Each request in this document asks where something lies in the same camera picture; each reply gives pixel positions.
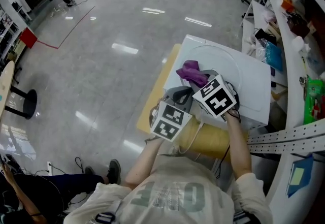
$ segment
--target purple cloth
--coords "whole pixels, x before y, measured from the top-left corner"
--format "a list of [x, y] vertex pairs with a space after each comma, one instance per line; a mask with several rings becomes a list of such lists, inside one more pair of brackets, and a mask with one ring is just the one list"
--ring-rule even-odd
[[186, 60], [182, 68], [178, 69], [176, 73], [182, 79], [193, 82], [200, 88], [204, 87], [208, 83], [208, 77], [200, 72], [197, 60]]

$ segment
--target tiled floor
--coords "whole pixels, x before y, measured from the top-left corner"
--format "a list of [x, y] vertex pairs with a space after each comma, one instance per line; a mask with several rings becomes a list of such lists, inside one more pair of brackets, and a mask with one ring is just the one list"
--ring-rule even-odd
[[[22, 58], [18, 87], [37, 91], [37, 112], [30, 120], [4, 112], [1, 153], [33, 173], [47, 161], [79, 173], [80, 156], [104, 174], [116, 158], [125, 176], [146, 138], [136, 129], [138, 116], [174, 44], [191, 34], [240, 50], [236, 34], [246, 9], [240, 0], [88, 0], [49, 15], [36, 32], [49, 45], [58, 47], [77, 26], [59, 49], [36, 43]], [[13, 107], [21, 102], [12, 94]]]

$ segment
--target black stool base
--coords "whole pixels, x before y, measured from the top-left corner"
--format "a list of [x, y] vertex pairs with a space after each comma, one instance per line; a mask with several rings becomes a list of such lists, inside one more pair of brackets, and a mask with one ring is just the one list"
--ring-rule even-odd
[[31, 89], [27, 93], [27, 97], [25, 98], [24, 105], [22, 111], [27, 114], [25, 117], [26, 119], [31, 119], [31, 117], [34, 115], [36, 110], [36, 104], [37, 104], [37, 94], [34, 89]]

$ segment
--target white shirt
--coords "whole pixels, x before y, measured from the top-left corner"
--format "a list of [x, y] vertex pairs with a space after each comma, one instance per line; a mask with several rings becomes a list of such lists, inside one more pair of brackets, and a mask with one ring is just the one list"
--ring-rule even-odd
[[233, 224], [235, 212], [249, 212], [261, 224], [272, 224], [272, 213], [253, 173], [241, 176], [233, 199], [217, 185], [213, 174], [185, 157], [169, 157], [137, 188], [98, 183], [64, 224], [89, 224], [101, 212], [115, 213], [120, 224]]

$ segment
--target sneaker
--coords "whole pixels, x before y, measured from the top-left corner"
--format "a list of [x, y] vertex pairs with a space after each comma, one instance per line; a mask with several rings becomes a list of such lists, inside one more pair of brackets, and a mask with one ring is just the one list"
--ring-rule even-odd
[[106, 175], [108, 177], [109, 184], [120, 184], [121, 183], [121, 166], [118, 162], [118, 160], [113, 159], [110, 161], [110, 168], [108, 170], [108, 174]]
[[87, 175], [95, 175], [95, 171], [93, 170], [92, 167], [87, 166], [87, 167], [85, 168], [85, 174], [87, 174]]

